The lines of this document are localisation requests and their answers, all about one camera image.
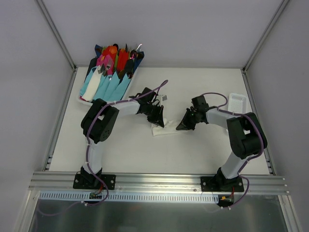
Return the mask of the white paper napkin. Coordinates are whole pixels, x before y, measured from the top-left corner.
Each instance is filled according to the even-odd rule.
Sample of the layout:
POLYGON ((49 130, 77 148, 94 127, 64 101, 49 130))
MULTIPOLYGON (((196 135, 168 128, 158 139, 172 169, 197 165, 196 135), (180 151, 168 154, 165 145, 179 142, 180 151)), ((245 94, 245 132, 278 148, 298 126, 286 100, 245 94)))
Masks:
POLYGON ((153 136, 163 136, 180 133, 180 130, 176 130, 176 127, 180 124, 180 120, 167 120, 163 118, 164 127, 151 124, 151 130, 153 136))

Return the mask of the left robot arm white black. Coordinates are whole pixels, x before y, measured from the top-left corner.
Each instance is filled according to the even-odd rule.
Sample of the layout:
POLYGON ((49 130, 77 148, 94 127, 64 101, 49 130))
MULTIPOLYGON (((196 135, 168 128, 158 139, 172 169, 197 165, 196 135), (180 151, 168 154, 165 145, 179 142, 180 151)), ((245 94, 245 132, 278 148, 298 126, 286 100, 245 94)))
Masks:
POLYGON ((164 127, 163 109, 156 93, 149 88, 127 100, 110 103, 102 99, 95 100, 81 122, 86 139, 86 157, 75 175, 73 188, 114 190, 116 176, 102 173, 102 145, 111 135, 116 120, 123 116, 143 114, 148 122, 164 127))

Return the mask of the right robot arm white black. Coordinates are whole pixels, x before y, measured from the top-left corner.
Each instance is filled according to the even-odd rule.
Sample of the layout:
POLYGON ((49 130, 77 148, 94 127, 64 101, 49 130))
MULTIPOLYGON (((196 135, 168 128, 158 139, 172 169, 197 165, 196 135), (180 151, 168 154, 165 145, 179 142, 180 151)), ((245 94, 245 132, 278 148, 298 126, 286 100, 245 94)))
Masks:
POLYGON ((267 139, 256 114, 232 113, 220 106, 209 106, 205 96, 192 98, 178 131, 194 130, 196 124, 205 123, 220 126, 227 130, 232 149, 225 164, 213 177, 200 178, 203 192, 243 192, 243 178, 239 175, 250 160, 262 155, 267 148, 267 139))

